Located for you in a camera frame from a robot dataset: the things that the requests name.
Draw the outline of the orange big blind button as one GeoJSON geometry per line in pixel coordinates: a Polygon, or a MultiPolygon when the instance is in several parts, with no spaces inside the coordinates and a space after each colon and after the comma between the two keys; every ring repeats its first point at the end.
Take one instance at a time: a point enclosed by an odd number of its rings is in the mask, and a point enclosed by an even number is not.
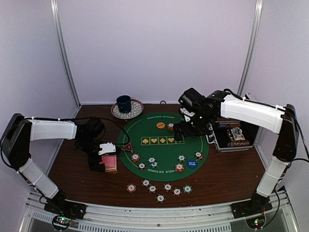
{"type": "Polygon", "coordinates": [[[156,124],[156,127],[157,127],[158,129],[164,129],[164,128],[166,127],[166,124],[165,124],[164,122],[158,122],[158,123],[156,124]]]}

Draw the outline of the pink playing card deck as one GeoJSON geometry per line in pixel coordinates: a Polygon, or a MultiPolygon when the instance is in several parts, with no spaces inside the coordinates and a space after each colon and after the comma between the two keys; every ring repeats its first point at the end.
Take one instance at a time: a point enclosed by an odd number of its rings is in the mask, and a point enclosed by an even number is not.
{"type": "Polygon", "coordinates": [[[117,168],[117,156],[116,155],[104,155],[101,156],[102,161],[100,164],[104,164],[105,168],[117,168]]]}

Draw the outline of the red chips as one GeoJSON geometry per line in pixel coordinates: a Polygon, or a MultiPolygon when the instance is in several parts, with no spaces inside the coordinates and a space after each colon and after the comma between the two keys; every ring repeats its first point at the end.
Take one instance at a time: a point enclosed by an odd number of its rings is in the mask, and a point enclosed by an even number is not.
{"type": "Polygon", "coordinates": [[[182,163],[177,163],[177,164],[175,165],[175,170],[176,170],[177,172],[183,172],[183,171],[184,171],[184,165],[183,165],[182,163]]]}
{"type": "Polygon", "coordinates": [[[140,161],[140,155],[137,154],[137,153],[132,154],[132,155],[131,155],[131,161],[132,161],[133,163],[140,161]]]}
{"type": "Polygon", "coordinates": [[[169,131],[174,131],[174,124],[173,123],[168,123],[168,130],[169,131]]]}

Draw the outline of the green poker chip stack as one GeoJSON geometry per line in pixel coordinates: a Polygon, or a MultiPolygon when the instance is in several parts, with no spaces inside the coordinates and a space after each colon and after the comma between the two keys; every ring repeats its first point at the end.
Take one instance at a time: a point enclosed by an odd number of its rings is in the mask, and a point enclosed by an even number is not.
{"type": "Polygon", "coordinates": [[[192,191],[193,191],[193,188],[192,188],[191,185],[185,185],[185,186],[183,187],[183,192],[184,192],[184,193],[189,194],[189,193],[191,193],[192,191]]]}

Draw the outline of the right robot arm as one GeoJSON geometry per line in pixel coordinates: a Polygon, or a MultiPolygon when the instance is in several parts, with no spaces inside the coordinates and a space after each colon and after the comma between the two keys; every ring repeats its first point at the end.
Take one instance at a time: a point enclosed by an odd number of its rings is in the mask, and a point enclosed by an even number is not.
{"type": "Polygon", "coordinates": [[[258,213],[265,207],[275,185],[296,157],[300,129],[294,106],[252,101],[230,89],[216,90],[205,97],[192,87],[179,97],[178,102],[181,104],[179,113],[184,117],[182,122],[173,126],[174,138],[178,142],[183,137],[206,135],[209,124],[219,117],[254,124],[278,135],[272,160],[247,204],[251,213],[258,213]]]}

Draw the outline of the green chips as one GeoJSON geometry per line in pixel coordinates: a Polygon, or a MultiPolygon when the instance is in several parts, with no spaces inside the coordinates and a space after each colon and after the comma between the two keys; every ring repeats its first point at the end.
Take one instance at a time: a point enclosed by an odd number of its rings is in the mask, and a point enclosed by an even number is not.
{"type": "Polygon", "coordinates": [[[177,157],[178,162],[184,162],[186,160],[186,157],[184,155],[179,155],[177,157]]]}
{"type": "Polygon", "coordinates": [[[151,167],[155,168],[155,167],[158,166],[158,162],[157,162],[155,157],[149,157],[147,161],[148,161],[148,163],[150,164],[151,167]]]}

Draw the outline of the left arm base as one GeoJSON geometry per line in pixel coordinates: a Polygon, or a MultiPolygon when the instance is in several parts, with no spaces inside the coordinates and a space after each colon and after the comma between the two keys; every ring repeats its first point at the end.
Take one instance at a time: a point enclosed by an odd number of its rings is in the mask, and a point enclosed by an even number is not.
{"type": "Polygon", "coordinates": [[[68,229],[76,219],[84,219],[86,208],[87,206],[85,204],[67,201],[65,201],[65,207],[63,209],[60,209],[51,203],[46,203],[44,206],[45,211],[55,214],[51,223],[58,231],[68,229]]]}

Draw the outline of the blue small blind button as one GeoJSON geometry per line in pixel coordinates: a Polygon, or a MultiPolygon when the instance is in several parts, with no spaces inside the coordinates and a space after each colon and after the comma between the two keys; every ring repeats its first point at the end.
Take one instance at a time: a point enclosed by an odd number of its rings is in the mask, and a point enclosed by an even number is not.
{"type": "Polygon", "coordinates": [[[191,159],[187,162],[187,167],[190,169],[194,169],[197,167],[197,161],[194,159],[191,159]]]}

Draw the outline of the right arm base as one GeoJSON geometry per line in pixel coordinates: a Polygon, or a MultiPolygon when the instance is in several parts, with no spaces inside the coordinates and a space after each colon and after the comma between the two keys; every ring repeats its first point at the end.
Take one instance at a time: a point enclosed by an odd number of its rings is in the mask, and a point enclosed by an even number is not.
{"type": "Polygon", "coordinates": [[[271,210],[272,204],[254,203],[252,200],[231,204],[234,219],[245,218],[250,229],[261,229],[266,224],[265,212],[271,210]]]}

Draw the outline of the brown chip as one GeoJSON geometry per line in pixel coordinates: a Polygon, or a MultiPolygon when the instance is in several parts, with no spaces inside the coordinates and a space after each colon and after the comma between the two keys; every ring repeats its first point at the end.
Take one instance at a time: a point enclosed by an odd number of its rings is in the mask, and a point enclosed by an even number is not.
{"type": "Polygon", "coordinates": [[[197,160],[202,160],[204,158],[204,155],[201,152],[195,152],[194,155],[197,160]]]}
{"type": "Polygon", "coordinates": [[[144,170],[146,168],[146,164],[144,162],[141,162],[141,163],[138,164],[138,168],[140,170],[144,170]]]}

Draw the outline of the triangular black red dealer button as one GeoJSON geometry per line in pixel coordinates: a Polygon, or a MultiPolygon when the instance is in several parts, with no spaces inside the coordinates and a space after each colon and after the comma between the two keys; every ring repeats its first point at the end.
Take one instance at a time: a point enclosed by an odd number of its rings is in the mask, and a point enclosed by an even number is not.
{"type": "Polygon", "coordinates": [[[131,153],[134,152],[133,145],[131,142],[127,143],[124,147],[122,147],[121,150],[125,152],[131,152],[131,153]]]}

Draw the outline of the red poker chip stack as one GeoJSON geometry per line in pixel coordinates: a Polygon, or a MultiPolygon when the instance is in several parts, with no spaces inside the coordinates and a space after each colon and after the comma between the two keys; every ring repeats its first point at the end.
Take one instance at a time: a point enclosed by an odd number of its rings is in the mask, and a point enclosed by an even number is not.
{"type": "Polygon", "coordinates": [[[133,192],[136,191],[137,187],[134,184],[128,184],[126,189],[127,189],[128,192],[133,193],[133,192]]]}

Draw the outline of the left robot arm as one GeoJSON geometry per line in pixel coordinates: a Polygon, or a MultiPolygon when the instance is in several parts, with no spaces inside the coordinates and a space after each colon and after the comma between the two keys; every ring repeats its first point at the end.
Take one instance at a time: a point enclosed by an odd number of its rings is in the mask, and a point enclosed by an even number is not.
{"type": "Polygon", "coordinates": [[[101,163],[102,157],[117,153],[115,144],[99,140],[105,130],[103,120],[101,117],[25,117],[16,113],[1,137],[0,152],[6,157],[7,166],[32,185],[58,214],[64,215],[70,209],[65,193],[36,164],[31,152],[40,150],[34,146],[71,140],[77,150],[86,153],[89,168],[103,172],[106,168],[101,163]]]}

